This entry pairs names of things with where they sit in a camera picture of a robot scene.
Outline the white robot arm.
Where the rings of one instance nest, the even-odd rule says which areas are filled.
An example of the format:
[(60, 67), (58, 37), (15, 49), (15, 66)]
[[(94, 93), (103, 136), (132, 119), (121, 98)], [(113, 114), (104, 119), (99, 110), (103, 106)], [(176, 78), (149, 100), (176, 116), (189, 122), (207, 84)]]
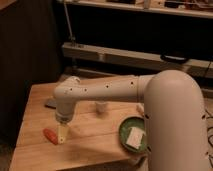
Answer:
[(80, 84), (70, 77), (54, 90), (56, 120), (72, 120), (82, 100), (144, 104), (149, 171), (210, 171), (205, 104), (188, 74), (165, 70), (156, 75)]

